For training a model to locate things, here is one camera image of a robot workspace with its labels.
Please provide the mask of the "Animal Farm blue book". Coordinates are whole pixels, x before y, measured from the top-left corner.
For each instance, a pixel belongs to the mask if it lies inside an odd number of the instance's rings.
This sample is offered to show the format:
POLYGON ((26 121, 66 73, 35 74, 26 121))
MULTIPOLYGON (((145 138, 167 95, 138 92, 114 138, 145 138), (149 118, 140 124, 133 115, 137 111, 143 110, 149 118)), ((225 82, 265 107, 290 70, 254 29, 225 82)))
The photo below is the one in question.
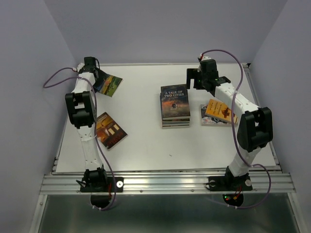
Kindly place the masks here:
POLYGON ((107 74, 102 70, 98 71, 98 78, 93 85, 95 91, 112 97, 120 84, 122 83, 123 79, 111 74, 107 74))

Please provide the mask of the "orange Huckleberry Finn book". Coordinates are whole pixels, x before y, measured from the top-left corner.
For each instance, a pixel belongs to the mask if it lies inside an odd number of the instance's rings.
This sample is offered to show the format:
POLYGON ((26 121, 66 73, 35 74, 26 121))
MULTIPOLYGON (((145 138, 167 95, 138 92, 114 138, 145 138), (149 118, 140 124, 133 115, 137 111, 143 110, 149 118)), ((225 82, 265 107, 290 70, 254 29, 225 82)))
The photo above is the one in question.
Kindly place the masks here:
POLYGON ((238 118, 231 112, 231 109, 225 103, 214 99, 209 100, 205 116, 212 117, 226 123, 231 123, 231 117, 233 116, 234 124, 238 123, 238 118))

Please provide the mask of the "Tale of Two Cities book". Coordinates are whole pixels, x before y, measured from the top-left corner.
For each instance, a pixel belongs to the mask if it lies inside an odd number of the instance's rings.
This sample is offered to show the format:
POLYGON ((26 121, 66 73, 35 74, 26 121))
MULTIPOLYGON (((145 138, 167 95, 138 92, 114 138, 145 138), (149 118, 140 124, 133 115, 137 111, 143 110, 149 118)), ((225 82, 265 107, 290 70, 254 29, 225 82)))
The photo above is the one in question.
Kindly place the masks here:
POLYGON ((160 104, 163 120, 190 118, 190 105, 186 84, 162 86, 160 104))

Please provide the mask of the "Three Days to See book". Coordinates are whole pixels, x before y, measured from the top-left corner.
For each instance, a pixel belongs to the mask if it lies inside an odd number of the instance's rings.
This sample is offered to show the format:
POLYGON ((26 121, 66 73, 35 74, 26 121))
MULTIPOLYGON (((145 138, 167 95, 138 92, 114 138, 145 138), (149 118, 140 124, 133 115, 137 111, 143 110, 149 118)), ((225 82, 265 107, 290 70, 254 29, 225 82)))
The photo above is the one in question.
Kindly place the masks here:
POLYGON ((175 123, 189 123, 190 119, 185 118, 185 119, 166 119, 162 120, 163 124, 175 124, 175 123))

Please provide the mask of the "Nineteen Eighty-Four blue book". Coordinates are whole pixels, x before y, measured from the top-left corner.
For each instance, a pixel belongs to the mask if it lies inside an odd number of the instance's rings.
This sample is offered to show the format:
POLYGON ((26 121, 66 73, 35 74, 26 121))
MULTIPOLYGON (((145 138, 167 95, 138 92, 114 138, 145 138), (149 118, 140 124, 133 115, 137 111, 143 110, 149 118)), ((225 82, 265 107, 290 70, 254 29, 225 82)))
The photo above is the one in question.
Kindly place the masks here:
POLYGON ((162 122, 162 126, 187 126, 189 122, 162 122))

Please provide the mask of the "dark red orange book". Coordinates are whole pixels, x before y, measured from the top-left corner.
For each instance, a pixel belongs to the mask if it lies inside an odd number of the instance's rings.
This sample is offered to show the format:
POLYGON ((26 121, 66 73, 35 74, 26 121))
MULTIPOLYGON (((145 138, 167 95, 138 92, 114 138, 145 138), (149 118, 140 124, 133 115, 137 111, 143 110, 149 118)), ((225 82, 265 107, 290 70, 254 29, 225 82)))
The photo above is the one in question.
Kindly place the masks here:
POLYGON ((97 118, 96 133, 107 150, 111 150, 128 135, 107 112, 97 118))

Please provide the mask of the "floral cover white book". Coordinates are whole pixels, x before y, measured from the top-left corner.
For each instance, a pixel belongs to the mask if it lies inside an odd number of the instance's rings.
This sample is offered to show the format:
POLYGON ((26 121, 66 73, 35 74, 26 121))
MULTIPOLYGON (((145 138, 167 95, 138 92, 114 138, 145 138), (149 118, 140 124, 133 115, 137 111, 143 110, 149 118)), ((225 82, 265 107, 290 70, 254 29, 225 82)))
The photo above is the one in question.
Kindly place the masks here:
POLYGON ((204 104, 200 105, 200 111, 201 111, 201 125, 202 126, 229 126, 229 123, 221 121, 219 119, 210 117, 210 116, 206 116, 205 112, 206 112, 207 106, 204 104))

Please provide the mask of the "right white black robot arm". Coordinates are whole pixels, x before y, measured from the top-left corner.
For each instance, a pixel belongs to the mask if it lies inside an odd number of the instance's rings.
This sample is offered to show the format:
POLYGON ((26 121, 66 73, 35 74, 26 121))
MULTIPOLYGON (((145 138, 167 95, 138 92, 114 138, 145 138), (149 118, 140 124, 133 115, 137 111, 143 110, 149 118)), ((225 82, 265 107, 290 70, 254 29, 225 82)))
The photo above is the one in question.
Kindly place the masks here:
POLYGON ((187 69, 187 88, 191 80, 194 80, 195 89, 206 90, 225 103, 239 121, 238 128, 233 128, 237 154, 223 176, 208 177, 208 190, 251 191, 249 169, 256 155, 273 139, 271 110, 253 104, 227 77, 219 76, 216 61, 210 57, 200 58, 197 69, 187 69))

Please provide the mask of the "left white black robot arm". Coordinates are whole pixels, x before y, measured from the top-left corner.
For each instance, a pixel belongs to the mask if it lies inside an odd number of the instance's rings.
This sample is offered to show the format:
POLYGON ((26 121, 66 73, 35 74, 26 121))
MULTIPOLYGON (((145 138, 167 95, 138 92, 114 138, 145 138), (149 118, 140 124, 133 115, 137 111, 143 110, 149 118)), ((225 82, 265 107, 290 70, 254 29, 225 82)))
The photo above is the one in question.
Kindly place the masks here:
POLYGON ((93 86, 100 79, 98 63, 95 57, 85 57, 74 90, 65 95, 69 120, 77 129, 85 161, 83 178, 77 182, 81 192, 103 192, 108 187, 95 136, 97 102, 93 86))

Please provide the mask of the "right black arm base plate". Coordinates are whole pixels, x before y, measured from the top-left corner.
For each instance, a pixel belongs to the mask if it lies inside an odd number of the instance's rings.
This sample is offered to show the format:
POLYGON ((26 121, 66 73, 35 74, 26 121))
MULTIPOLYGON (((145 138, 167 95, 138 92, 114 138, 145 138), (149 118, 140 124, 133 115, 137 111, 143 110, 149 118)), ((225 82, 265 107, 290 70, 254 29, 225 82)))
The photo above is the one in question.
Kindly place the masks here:
POLYGON ((248 175, 241 177, 229 177, 229 176, 210 176, 206 185, 212 192, 220 191, 252 191, 252 183, 246 184, 246 181, 250 181, 248 175))

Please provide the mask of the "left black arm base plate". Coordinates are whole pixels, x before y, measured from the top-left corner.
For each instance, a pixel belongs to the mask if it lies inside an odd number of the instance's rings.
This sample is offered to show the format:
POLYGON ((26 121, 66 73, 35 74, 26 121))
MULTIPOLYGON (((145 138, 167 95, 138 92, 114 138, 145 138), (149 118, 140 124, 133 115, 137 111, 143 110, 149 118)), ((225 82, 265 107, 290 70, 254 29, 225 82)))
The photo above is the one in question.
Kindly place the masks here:
POLYGON ((124 177, 115 177, 116 184, 114 184, 113 177, 107 177, 107 182, 99 182, 94 184, 87 184, 85 181, 77 180, 80 185, 80 192, 82 193, 97 193, 97 192, 123 192, 124 177))

